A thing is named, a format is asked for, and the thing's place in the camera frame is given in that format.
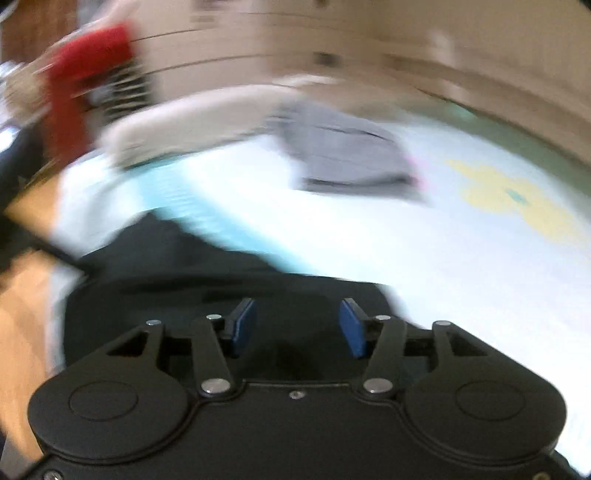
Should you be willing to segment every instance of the blue gripper pad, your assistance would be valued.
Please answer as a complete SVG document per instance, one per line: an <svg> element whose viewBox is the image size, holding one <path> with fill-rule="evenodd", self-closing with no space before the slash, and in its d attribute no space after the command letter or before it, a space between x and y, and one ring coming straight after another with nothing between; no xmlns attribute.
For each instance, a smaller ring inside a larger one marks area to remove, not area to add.
<svg viewBox="0 0 591 480"><path fill-rule="evenodd" d="M365 327L355 311L346 300L341 301L339 307L339 325L342 330L351 354L354 358L363 358L367 352L365 342Z"/></svg>
<svg viewBox="0 0 591 480"><path fill-rule="evenodd" d="M234 324L234 334L232 336L233 354L242 355L248 341L251 339L252 332L256 327L256 305L254 300L250 300L242 309L236 323Z"/></svg>

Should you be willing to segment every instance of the red object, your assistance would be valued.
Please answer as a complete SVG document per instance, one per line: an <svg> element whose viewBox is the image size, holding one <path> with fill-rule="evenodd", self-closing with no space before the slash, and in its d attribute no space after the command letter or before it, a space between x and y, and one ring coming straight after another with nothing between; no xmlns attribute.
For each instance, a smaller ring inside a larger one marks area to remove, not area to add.
<svg viewBox="0 0 591 480"><path fill-rule="evenodd" d="M90 141L82 98L75 98L100 83L97 76L132 58L126 25L103 28L60 47L47 69L50 103L48 142L64 167L88 152Z"/></svg>

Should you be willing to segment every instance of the yellow pattern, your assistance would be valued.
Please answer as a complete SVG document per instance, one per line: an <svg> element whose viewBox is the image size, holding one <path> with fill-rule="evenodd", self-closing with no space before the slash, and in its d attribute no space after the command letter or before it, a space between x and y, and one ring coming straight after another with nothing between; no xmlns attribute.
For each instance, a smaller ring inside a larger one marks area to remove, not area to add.
<svg viewBox="0 0 591 480"><path fill-rule="evenodd" d="M472 180L462 193L470 205L485 212L518 213L530 227L552 241L580 238L573 215L547 198L535 184L507 177L490 166L471 167L456 160L448 164Z"/></svg>

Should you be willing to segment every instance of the wooden surface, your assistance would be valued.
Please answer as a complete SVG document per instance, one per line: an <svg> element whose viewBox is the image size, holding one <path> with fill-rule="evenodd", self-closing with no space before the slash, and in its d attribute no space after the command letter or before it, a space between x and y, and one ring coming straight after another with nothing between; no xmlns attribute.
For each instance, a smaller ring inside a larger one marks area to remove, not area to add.
<svg viewBox="0 0 591 480"><path fill-rule="evenodd" d="M76 28L77 0L21 0L2 23L2 61L30 62Z"/></svg>
<svg viewBox="0 0 591 480"><path fill-rule="evenodd" d="M32 187L7 214L47 236L52 229L58 178ZM29 460L41 456L27 422L31 394L46 379L45 323L52 260L40 252L17 258L0 293L0 423Z"/></svg>

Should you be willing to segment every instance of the black fabric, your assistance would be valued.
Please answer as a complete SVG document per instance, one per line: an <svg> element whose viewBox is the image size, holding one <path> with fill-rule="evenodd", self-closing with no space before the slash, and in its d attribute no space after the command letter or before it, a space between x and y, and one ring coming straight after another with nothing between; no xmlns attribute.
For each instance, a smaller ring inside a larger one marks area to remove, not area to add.
<svg viewBox="0 0 591 480"><path fill-rule="evenodd" d="M11 260L31 246L30 236L2 212L43 166L44 147L39 127L4 127L1 135L15 137L0 151L0 273Z"/></svg>
<svg viewBox="0 0 591 480"><path fill-rule="evenodd" d="M258 326L242 357L229 360L237 378L347 380L365 365L350 356L340 331L340 301L352 297L369 315L394 314L373 284L282 273L152 213L83 260L98 273L67 300L67 364L147 320L183 335L196 316L228 314L252 297Z"/></svg>

